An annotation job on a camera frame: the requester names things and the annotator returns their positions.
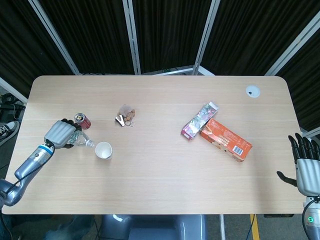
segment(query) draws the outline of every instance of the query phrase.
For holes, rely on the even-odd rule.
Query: wooden table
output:
[[[246,87],[261,94],[248,97]],[[215,102],[215,119],[252,143],[244,162],[200,135],[180,131]],[[115,116],[136,109],[133,127]],[[6,179],[62,118],[85,113],[96,143],[109,142],[112,160],[92,148],[58,149],[5,214],[285,214],[305,199],[276,171],[295,178],[288,135],[299,126],[286,82],[276,76],[41,76],[35,80]]]

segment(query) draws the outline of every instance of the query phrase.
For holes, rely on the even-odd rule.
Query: black curtain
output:
[[[40,0],[80,73],[134,74],[121,0]]]
[[[72,75],[28,1],[1,0],[0,76],[25,97],[41,75]]]
[[[133,0],[142,73],[193,65],[211,0]]]
[[[201,65],[264,75],[319,10],[318,0],[221,0]]]
[[[300,127],[320,127],[320,29],[277,75],[288,84]]]

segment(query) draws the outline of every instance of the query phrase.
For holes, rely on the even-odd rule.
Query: floor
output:
[[[0,147],[0,168],[10,162],[13,149],[16,143],[17,135],[7,141]],[[0,169],[0,178],[5,178],[8,166]],[[23,240],[41,240],[48,230],[56,230],[60,224],[67,223],[72,219],[71,215],[53,215],[49,219],[43,219],[35,222],[25,222],[13,228],[14,240],[20,235]],[[95,216],[98,227],[101,223],[101,216]],[[208,240],[220,240],[220,223],[218,215],[207,215],[207,233]],[[250,216],[244,215],[225,215],[225,234],[227,240],[246,240],[250,229]],[[261,240],[306,240],[302,224],[301,214],[286,218],[264,218],[263,215],[257,215],[259,236]],[[94,240],[97,229],[95,225],[90,232],[84,236],[83,240]]]

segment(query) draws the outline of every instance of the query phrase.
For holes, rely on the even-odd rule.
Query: orange box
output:
[[[252,148],[251,143],[233,133],[213,118],[204,126],[200,135],[218,149],[228,153],[238,162],[245,160]]]

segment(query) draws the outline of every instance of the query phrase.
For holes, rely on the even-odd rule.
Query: yellow tape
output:
[[[252,223],[252,220],[254,219],[253,225],[252,225],[252,238],[253,240],[260,240],[259,237],[259,230],[258,230],[258,217],[254,214],[250,214],[250,222]]]

